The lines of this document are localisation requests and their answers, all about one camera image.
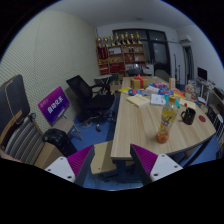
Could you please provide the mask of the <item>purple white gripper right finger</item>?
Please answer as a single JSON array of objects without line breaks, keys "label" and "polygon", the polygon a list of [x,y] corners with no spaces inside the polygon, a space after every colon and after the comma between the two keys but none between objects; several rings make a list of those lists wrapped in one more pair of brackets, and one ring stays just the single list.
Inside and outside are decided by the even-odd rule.
[{"label": "purple white gripper right finger", "polygon": [[130,145],[130,154],[141,182],[148,185],[182,169],[166,154],[155,154],[135,144]]}]

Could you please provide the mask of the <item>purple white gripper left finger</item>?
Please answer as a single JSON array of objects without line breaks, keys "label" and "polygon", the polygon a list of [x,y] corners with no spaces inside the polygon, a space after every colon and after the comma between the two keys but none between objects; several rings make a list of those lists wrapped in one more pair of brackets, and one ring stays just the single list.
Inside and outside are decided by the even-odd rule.
[{"label": "purple white gripper left finger", "polygon": [[46,168],[46,171],[82,186],[94,155],[94,146],[90,145],[69,157],[59,157]]}]

